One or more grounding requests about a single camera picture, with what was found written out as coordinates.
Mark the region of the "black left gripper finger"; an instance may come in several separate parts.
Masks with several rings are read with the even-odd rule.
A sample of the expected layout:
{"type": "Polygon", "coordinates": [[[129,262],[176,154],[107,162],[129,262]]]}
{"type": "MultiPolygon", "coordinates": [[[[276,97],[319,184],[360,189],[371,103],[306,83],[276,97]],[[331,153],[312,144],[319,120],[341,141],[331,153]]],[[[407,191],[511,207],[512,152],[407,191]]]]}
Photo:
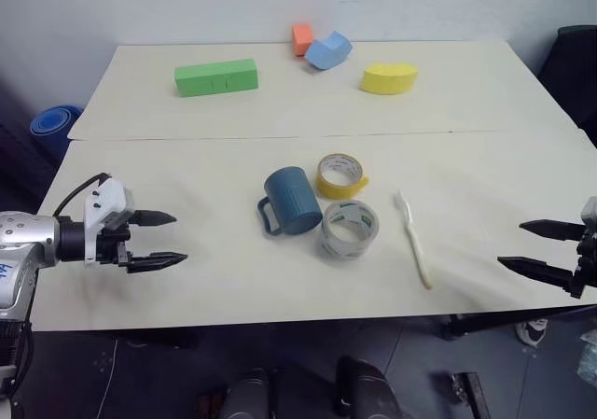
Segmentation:
{"type": "Polygon", "coordinates": [[[157,227],[176,222],[177,219],[167,213],[154,210],[135,210],[128,223],[139,227],[157,227]]]}
{"type": "Polygon", "coordinates": [[[176,252],[155,252],[146,257],[131,257],[125,264],[127,273],[154,272],[181,263],[187,254],[176,252]]]}

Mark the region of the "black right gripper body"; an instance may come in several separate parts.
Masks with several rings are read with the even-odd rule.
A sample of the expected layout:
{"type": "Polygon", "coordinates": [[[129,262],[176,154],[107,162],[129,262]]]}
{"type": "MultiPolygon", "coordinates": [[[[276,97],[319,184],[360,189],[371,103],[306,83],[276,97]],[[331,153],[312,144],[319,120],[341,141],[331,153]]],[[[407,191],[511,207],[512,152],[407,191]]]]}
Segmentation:
{"type": "Polygon", "coordinates": [[[577,267],[570,283],[570,295],[580,299],[586,286],[596,287],[596,233],[586,235],[578,244],[577,267]]]}

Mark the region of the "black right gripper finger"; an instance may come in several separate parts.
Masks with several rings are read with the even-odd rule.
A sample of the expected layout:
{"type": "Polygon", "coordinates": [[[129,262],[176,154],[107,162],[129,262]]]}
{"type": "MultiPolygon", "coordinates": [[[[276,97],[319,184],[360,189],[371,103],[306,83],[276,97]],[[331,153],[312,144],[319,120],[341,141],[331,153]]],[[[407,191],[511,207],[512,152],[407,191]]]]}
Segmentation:
{"type": "Polygon", "coordinates": [[[573,273],[548,265],[545,261],[524,257],[498,257],[497,260],[509,270],[526,278],[557,286],[570,291],[573,273]]]}
{"type": "Polygon", "coordinates": [[[523,222],[519,225],[519,227],[540,237],[558,241],[579,242],[586,231],[586,227],[582,224],[574,224],[549,219],[523,222]]]}

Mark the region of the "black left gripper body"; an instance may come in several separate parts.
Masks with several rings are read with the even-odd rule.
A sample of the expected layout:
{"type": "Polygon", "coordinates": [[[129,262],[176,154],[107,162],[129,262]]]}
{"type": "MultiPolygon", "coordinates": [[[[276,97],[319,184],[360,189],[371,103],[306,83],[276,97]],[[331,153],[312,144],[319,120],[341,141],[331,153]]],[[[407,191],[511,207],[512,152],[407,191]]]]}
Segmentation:
{"type": "Polygon", "coordinates": [[[96,261],[99,264],[114,264],[125,269],[133,266],[132,253],[126,248],[131,239],[129,221],[135,213],[129,214],[115,229],[103,228],[96,240],[96,261]]]}

